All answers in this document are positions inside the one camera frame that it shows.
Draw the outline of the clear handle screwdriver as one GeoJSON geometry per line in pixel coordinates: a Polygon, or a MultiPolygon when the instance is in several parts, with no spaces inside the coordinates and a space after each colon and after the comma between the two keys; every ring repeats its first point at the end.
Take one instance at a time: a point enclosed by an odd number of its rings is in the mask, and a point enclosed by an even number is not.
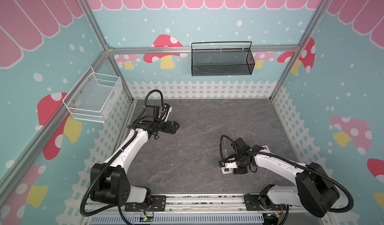
{"type": "Polygon", "coordinates": [[[223,148],[223,161],[226,162],[227,161],[227,158],[228,158],[228,150],[226,148],[226,146],[224,146],[223,148]]]}

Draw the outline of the white remote control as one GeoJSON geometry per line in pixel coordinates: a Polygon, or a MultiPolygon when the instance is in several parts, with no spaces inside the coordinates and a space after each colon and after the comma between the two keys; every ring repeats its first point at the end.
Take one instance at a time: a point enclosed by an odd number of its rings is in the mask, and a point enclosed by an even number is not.
{"type": "Polygon", "coordinates": [[[221,168],[222,174],[227,175],[227,174],[233,174],[234,169],[233,168],[221,168]]]}

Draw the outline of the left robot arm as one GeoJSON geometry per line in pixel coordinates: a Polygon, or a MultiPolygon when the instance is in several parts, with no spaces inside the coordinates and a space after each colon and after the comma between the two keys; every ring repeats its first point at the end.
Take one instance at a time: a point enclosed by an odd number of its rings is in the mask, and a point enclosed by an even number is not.
{"type": "Polygon", "coordinates": [[[91,168],[92,188],[89,196],[92,201],[119,207],[127,203],[148,203],[150,189],[131,185],[128,170],[139,150],[151,136],[157,137],[159,132],[176,133],[180,125],[168,121],[171,111],[169,104],[164,104],[162,114],[160,107],[146,106],[145,114],[128,126],[130,131],[127,138],[113,155],[104,163],[95,164],[91,168]]]}

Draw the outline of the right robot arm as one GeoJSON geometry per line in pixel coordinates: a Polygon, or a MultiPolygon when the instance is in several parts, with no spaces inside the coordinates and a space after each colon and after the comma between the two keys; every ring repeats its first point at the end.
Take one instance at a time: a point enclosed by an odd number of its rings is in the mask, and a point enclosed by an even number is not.
{"type": "Polygon", "coordinates": [[[269,184],[258,195],[246,195],[248,210],[256,207],[268,211],[277,206],[302,207],[310,214],[322,218],[340,198],[336,185],[330,182],[322,166],[295,163],[271,153],[268,146],[250,147],[243,139],[231,142],[234,154],[229,155],[224,146],[220,147],[220,168],[223,174],[237,175],[256,173],[258,168],[272,171],[292,183],[292,186],[269,184]]]}

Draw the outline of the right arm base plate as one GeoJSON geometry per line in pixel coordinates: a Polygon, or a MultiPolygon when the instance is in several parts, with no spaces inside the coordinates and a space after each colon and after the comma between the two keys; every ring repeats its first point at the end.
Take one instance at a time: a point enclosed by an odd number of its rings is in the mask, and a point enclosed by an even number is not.
{"type": "Polygon", "coordinates": [[[286,205],[273,204],[266,195],[244,195],[244,203],[247,211],[285,211],[286,205]]]}

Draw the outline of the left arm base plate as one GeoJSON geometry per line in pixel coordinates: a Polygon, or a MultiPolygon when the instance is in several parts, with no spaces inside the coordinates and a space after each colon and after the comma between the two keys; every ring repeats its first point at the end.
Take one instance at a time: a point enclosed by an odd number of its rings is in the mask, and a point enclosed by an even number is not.
{"type": "Polygon", "coordinates": [[[151,196],[150,201],[145,201],[144,203],[131,203],[125,204],[125,212],[164,212],[166,207],[166,196],[151,196]]]}

